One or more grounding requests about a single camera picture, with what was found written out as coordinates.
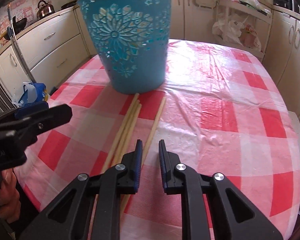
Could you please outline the person's hand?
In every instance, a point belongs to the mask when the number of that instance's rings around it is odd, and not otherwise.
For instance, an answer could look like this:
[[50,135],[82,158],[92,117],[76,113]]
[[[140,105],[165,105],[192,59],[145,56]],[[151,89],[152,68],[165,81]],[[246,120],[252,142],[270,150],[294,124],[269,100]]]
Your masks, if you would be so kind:
[[2,171],[2,183],[0,188],[0,218],[7,223],[15,222],[20,216],[20,195],[16,189],[17,179],[10,168]]

